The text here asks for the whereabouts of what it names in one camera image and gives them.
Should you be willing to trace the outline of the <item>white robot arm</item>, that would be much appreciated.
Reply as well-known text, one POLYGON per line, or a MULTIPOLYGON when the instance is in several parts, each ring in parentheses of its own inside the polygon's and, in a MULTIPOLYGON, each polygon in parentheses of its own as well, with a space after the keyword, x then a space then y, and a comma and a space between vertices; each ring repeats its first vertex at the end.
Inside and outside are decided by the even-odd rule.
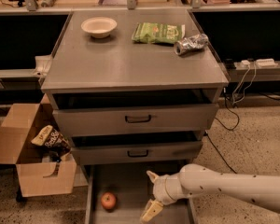
POLYGON ((148 223, 165 205, 198 195, 222 193, 280 214, 280 176, 219 173, 198 164, 187 164, 173 175, 147 171, 153 184, 153 200, 140 217, 148 223))

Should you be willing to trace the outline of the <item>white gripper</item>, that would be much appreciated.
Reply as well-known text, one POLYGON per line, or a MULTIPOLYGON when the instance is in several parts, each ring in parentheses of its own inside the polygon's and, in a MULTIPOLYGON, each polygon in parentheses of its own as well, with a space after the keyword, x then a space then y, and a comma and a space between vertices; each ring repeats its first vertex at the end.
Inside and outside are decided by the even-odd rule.
POLYGON ((178 174, 157 175, 152 171, 147 171, 147 175, 153 183, 153 195, 156 200, 147 202, 145 210, 140 216, 142 223, 148 223, 157 216, 164 205, 176 203, 180 199, 189 197, 189 192, 182 187, 178 174))

